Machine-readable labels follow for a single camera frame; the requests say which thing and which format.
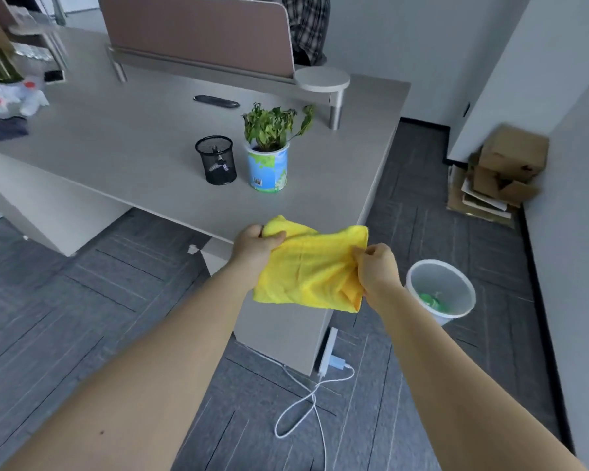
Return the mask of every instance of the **white trash can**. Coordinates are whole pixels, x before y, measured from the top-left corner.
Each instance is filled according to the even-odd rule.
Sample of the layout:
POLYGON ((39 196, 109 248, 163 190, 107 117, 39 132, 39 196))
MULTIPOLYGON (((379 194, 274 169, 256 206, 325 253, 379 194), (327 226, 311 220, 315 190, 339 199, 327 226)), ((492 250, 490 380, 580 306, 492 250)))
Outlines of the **white trash can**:
POLYGON ((475 289, 467 277, 451 264, 436 259, 415 262, 406 275, 406 288, 440 325, 466 316, 475 306, 475 289), (439 301, 445 312, 430 307, 420 294, 439 301))

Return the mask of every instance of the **yellow cloth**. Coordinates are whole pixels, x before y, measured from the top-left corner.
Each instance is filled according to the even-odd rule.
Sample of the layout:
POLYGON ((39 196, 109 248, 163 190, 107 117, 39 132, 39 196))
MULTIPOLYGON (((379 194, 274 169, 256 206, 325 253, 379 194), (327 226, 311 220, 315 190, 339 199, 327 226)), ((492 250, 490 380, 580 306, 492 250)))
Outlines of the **yellow cloth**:
POLYGON ((358 312, 362 286, 352 252, 354 246, 367 247, 369 229, 351 226, 322 235, 280 215, 264 226, 262 235, 280 231, 286 232, 286 240, 271 253, 253 290, 253 299, 358 312))

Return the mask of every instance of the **green trash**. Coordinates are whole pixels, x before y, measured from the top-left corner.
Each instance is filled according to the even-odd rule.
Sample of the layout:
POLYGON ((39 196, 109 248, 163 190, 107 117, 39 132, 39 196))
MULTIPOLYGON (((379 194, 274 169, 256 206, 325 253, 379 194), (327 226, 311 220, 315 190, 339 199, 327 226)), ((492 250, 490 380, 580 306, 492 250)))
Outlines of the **green trash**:
POLYGON ((434 309, 436 312, 442 312, 443 314, 447 314, 448 308, 443 304, 441 301, 436 299, 434 296, 430 294, 421 293, 419 294, 421 300, 428 305, 428 307, 434 309))

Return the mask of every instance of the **potted plant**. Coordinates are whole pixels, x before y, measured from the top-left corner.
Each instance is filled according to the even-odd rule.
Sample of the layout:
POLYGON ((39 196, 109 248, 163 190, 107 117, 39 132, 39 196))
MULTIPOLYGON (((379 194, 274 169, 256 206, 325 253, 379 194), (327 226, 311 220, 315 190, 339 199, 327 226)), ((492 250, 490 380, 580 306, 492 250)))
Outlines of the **potted plant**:
POLYGON ((279 191, 286 186, 288 177, 288 146, 297 135, 305 134, 312 124, 314 106, 303 108, 305 117, 299 132, 288 138, 293 131, 296 110, 262 109, 255 102, 253 109, 244 114, 244 138, 249 157, 251 186, 259 191, 279 191))

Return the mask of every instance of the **plaid shirt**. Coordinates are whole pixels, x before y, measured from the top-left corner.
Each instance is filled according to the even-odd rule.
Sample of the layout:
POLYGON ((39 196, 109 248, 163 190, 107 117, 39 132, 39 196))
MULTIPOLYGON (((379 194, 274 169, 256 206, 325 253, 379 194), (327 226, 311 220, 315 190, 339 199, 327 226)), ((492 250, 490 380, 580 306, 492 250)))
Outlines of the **plaid shirt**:
POLYGON ((293 49, 304 51, 314 66, 323 48, 330 0, 281 0, 290 21, 293 49))

